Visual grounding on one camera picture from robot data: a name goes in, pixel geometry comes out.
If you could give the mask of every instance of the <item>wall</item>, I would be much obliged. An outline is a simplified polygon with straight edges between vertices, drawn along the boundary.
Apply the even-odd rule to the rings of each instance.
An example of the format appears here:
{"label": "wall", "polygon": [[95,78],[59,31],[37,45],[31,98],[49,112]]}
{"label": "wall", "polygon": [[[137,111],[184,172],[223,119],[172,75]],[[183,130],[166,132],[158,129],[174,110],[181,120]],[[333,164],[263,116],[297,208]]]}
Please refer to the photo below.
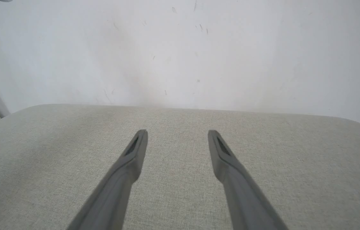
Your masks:
{"label": "wall", "polygon": [[360,1],[0,2],[0,98],[360,122]]}

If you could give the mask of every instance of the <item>gray upholstery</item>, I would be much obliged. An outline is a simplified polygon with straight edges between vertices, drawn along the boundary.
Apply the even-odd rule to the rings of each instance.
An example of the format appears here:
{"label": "gray upholstery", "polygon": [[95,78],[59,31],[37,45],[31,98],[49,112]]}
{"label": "gray upholstery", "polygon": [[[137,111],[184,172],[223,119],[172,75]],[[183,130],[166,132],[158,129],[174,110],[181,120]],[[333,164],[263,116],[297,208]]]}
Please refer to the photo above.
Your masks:
{"label": "gray upholstery", "polygon": [[135,132],[149,143],[124,229],[232,229],[218,130],[291,229],[360,229],[360,124],[251,112],[43,105],[0,120],[0,229],[64,229]]}

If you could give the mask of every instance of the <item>white wall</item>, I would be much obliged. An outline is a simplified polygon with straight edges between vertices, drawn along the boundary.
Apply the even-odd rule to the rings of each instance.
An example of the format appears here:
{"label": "white wall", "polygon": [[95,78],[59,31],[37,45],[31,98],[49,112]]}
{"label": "white wall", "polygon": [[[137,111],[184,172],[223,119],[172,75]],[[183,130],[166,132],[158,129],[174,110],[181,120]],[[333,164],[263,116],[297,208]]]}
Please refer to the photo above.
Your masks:
{"label": "white wall", "polygon": [[0,2],[0,97],[360,122],[360,1]]}

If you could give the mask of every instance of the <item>gray fabric surface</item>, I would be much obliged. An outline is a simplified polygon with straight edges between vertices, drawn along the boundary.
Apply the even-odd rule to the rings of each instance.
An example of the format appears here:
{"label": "gray fabric surface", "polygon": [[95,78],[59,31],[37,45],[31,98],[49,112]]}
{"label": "gray fabric surface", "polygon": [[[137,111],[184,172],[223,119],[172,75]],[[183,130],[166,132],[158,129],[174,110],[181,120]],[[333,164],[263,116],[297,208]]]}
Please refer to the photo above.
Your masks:
{"label": "gray fabric surface", "polygon": [[0,120],[0,229],[64,229],[135,132],[149,143],[125,230],[232,229],[218,130],[291,229],[360,229],[360,124],[340,118],[35,106]]}

